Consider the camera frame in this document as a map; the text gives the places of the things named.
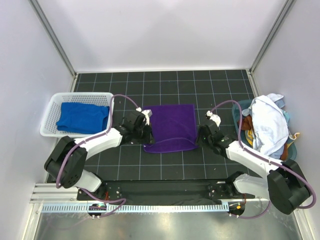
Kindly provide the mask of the purple towel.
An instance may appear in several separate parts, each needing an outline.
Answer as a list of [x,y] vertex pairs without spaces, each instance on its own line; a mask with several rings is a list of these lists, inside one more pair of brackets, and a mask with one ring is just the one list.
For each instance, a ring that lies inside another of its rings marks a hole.
[[150,110],[154,143],[143,150],[151,154],[166,154],[196,149],[197,123],[193,104],[167,104],[144,107]]

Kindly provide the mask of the blue towel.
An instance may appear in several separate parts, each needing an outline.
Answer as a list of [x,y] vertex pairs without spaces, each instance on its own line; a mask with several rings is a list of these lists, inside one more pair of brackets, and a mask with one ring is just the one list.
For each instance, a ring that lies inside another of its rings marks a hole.
[[106,129],[109,112],[109,106],[63,102],[60,119],[56,122],[56,126],[59,131],[96,134]]

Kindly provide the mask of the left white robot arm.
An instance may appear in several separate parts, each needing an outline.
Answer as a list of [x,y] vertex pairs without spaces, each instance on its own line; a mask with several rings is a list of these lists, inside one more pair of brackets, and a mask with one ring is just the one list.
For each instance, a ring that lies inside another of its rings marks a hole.
[[64,136],[46,160],[44,169],[55,178],[58,188],[85,189],[94,200],[101,200],[106,194],[103,180],[85,170],[86,161],[105,150],[131,142],[153,144],[151,116],[150,109],[137,108],[109,130],[75,139]]

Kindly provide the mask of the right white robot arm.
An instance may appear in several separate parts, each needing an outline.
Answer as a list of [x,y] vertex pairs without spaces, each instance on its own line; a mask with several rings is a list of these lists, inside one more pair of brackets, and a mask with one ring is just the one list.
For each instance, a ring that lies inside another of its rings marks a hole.
[[241,141],[224,135],[215,122],[210,121],[199,126],[196,143],[258,174],[258,177],[245,173],[231,176],[231,182],[225,185],[225,192],[230,198],[237,198],[241,194],[261,197],[269,200],[281,213],[289,215],[302,208],[308,198],[314,197],[308,181],[295,161],[281,161],[263,156],[247,148]]

